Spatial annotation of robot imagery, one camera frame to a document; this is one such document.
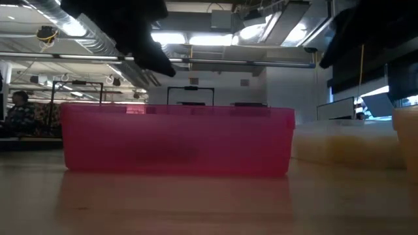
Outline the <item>red plastic bin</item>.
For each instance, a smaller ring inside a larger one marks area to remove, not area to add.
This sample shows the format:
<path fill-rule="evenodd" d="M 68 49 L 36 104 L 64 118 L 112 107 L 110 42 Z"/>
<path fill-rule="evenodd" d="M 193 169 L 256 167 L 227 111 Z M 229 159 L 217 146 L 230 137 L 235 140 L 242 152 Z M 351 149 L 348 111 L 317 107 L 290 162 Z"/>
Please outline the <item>red plastic bin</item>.
<path fill-rule="evenodd" d="M 65 103 L 69 170 L 280 177 L 291 156 L 290 108 Z"/>

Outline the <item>clear plastic bin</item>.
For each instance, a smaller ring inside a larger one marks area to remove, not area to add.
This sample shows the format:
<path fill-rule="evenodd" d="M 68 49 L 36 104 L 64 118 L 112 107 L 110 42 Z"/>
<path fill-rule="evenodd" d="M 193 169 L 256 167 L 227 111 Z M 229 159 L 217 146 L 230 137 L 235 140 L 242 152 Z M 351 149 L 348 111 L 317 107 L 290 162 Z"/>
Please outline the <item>clear plastic bin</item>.
<path fill-rule="evenodd" d="M 390 121 L 334 119 L 297 125 L 295 159 L 364 169 L 405 169 L 397 133 Z"/>

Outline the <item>silver rectangular air duct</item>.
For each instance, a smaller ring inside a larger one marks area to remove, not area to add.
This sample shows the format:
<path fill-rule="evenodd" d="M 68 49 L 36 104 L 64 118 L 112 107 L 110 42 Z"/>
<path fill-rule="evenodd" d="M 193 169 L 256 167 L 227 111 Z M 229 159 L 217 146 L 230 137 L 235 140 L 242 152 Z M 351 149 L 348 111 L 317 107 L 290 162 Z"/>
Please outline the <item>silver rectangular air duct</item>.
<path fill-rule="evenodd" d="M 267 46 L 300 47 L 332 16 L 333 0 L 283 0 L 261 40 Z"/>

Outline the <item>dark ceiling duct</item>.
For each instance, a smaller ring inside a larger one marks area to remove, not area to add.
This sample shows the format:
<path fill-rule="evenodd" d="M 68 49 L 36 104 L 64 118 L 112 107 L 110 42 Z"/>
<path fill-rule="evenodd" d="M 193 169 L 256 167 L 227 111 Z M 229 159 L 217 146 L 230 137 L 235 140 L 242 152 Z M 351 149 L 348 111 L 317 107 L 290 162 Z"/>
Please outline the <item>dark ceiling duct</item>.
<path fill-rule="evenodd" d="M 187 32 L 235 33 L 244 28 L 238 14 L 231 13 L 230 29 L 212 29 L 211 12 L 169 12 L 169 16 L 159 23 L 162 30 Z"/>

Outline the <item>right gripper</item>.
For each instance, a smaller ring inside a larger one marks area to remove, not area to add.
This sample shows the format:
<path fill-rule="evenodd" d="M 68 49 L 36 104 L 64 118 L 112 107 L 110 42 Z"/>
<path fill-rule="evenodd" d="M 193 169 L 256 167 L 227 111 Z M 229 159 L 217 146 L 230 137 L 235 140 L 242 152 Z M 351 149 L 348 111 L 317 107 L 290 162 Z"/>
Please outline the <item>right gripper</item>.
<path fill-rule="evenodd" d="M 348 48 L 370 40 L 394 48 L 418 37 L 418 0 L 359 0 L 334 19 L 334 37 L 319 66 L 332 66 Z"/>

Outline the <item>grey ceiling box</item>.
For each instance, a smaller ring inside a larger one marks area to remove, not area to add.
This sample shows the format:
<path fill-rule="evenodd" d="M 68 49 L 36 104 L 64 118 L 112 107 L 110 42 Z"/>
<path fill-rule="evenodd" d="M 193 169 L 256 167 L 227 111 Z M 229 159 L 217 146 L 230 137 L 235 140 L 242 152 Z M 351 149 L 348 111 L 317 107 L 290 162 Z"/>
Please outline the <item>grey ceiling box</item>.
<path fill-rule="evenodd" d="M 231 28 L 231 12 L 228 10 L 212 10 L 211 11 L 211 28 L 212 29 L 230 29 Z"/>

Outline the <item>large silver ventilation duct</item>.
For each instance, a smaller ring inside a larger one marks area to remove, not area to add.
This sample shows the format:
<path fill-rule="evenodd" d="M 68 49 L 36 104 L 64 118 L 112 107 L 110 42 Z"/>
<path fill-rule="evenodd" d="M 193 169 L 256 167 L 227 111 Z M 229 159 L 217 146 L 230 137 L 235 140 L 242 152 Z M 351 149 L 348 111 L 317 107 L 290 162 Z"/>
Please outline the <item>large silver ventilation duct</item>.
<path fill-rule="evenodd" d="M 120 56 L 114 42 L 105 35 L 87 16 L 80 15 L 73 18 L 59 6 L 59 0 L 22 0 L 30 7 L 44 15 L 60 31 L 75 37 L 75 41 L 85 48 L 91 55 Z M 111 63 L 109 67 L 127 79 L 135 87 L 144 89 L 150 86 L 160 86 L 154 74 L 145 71 L 131 61 Z"/>

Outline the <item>person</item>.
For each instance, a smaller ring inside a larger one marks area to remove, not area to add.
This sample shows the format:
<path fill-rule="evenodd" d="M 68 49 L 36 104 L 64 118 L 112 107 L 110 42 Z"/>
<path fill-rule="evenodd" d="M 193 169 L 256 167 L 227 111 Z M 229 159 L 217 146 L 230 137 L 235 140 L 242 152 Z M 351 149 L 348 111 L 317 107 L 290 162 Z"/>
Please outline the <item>person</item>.
<path fill-rule="evenodd" d="M 14 106 L 7 112 L 4 121 L 0 121 L 0 138 L 25 136 L 35 131 L 35 108 L 28 101 L 25 91 L 12 94 Z"/>

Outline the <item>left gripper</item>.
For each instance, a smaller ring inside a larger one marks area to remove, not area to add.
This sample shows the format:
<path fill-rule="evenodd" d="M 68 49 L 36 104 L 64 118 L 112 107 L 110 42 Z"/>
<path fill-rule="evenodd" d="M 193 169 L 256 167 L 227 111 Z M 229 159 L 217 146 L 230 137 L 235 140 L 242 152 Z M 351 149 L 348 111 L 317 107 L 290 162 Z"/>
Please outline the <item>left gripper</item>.
<path fill-rule="evenodd" d="M 169 58 L 151 36 L 152 24 L 168 16 L 165 0 L 61 0 L 73 18 L 87 16 L 124 53 L 132 53 L 142 69 L 174 77 Z"/>

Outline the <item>long ceiling tube rail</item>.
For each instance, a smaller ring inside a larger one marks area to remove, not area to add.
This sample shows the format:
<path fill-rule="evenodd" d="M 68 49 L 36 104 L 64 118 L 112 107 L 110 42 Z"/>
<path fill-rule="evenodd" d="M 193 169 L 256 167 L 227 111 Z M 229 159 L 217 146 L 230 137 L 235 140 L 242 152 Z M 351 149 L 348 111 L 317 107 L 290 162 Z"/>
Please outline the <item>long ceiling tube rail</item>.
<path fill-rule="evenodd" d="M 44 54 L 25 52 L 0 52 L 0 57 L 34 58 L 34 59 L 67 59 L 80 61 L 134 61 L 133 57 L 109 56 L 109 55 L 71 55 L 71 54 Z M 224 64 L 258 67 L 288 67 L 300 69 L 314 69 L 315 63 L 298 63 L 284 61 L 250 61 L 230 59 L 194 59 L 194 58 L 169 58 L 171 63 L 202 63 L 202 64 Z"/>

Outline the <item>ceiling light panel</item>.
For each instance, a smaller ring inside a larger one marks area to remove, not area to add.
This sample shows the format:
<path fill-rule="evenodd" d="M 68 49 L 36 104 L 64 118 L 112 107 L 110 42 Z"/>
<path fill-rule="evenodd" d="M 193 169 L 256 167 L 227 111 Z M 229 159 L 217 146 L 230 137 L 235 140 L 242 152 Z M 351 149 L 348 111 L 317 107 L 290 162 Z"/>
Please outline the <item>ceiling light panel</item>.
<path fill-rule="evenodd" d="M 189 43 L 197 46 L 230 46 L 233 40 L 228 35 L 197 35 L 190 38 Z"/>
<path fill-rule="evenodd" d="M 152 39 L 160 44 L 185 44 L 186 39 L 182 33 L 162 33 L 155 32 L 151 34 Z"/>

